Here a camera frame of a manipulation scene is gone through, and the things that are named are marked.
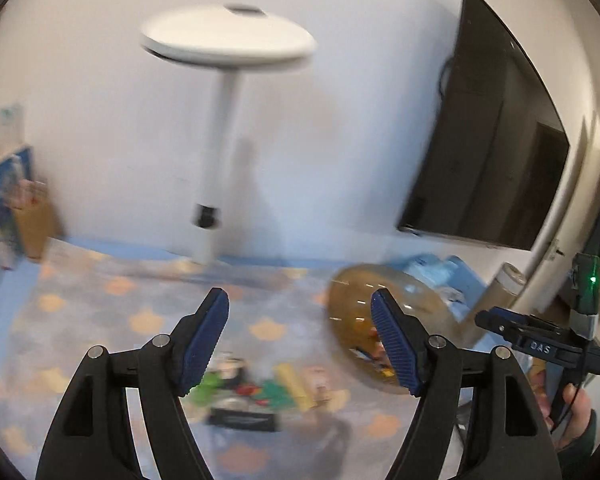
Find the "television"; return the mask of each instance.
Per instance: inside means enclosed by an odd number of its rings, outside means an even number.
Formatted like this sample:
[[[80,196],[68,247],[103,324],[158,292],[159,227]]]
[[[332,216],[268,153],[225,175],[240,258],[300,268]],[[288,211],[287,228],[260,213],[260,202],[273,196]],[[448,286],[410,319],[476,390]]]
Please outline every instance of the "television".
[[[570,148],[551,97],[484,0],[462,0],[445,66],[440,113],[397,228],[530,250]]]

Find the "dark sleeve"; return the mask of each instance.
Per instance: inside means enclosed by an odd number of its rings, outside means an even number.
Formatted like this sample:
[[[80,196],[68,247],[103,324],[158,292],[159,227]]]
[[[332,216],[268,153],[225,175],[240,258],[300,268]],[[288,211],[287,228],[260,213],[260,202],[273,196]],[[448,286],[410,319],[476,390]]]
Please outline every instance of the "dark sleeve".
[[[558,452],[563,480],[575,480],[587,465],[596,443],[596,412],[591,410],[589,425],[584,433]]]

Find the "white desk lamp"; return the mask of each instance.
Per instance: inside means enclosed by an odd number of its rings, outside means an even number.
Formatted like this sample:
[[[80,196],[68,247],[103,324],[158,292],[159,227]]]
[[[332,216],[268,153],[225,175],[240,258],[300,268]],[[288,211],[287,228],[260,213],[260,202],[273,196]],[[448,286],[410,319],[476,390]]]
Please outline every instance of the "white desk lamp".
[[[142,47],[167,61],[215,68],[222,79],[206,136],[202,196],[193,224],[192,258],[216,258],[224,140],[235,105],[238,71],[283,68],[316,48],[304,28],[285,18],[244,5],[199,6],[172,10],[142,26]]]

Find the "hand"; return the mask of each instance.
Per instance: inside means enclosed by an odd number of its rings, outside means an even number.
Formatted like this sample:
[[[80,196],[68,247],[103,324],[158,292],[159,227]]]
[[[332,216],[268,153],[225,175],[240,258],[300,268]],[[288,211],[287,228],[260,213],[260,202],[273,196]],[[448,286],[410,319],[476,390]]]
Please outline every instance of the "hand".
[[[544,383],[546,382],[546,373],[544,370],[537,374],[529,377],[531,388],[534,391],[538,405],[542,416],[544,416],[544,423],[547,425],[549,430],[554,426],[554,422],[549,418],[551,412],[551,404],[549,398],[546,396],[544,390]],[[562,398],[564,399],[565,405],[569,406],[573,400],[573,396],[576,394],[576,387],[573,384],[567,384],[565,389],[562,391]],[[576,440],[578,437],[587,429],[589,425],[589,419],[591,418],[591,399],[587,395],[586,391],[580,389],[578,397],[576,397],[573,406],[571,407],[571,420],[567,429],[564,431],[561,439],[555,444],[556,449],[562,449],[568,446],[571,442]]]

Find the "white wall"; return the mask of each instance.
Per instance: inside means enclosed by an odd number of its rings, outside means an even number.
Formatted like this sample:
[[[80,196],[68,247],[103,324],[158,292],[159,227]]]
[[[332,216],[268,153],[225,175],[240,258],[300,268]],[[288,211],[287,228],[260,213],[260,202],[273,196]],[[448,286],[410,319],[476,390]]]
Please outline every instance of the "white wall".
[[[593,92],[564,4],[486,1],[534,62],[575,146]],[[461,0],[11,0],[0,22],[0,105],[25,104],[27,138],[71,234],[183,250],[217,78],[149,56],[138,27],[203,2],[256,4],[319,44],[306,68],[244,79],[225,252],[376,261],[433,250],[457,253],[485,278],[505,259],[525,266],[524,251],[393,228],[432,129]]]

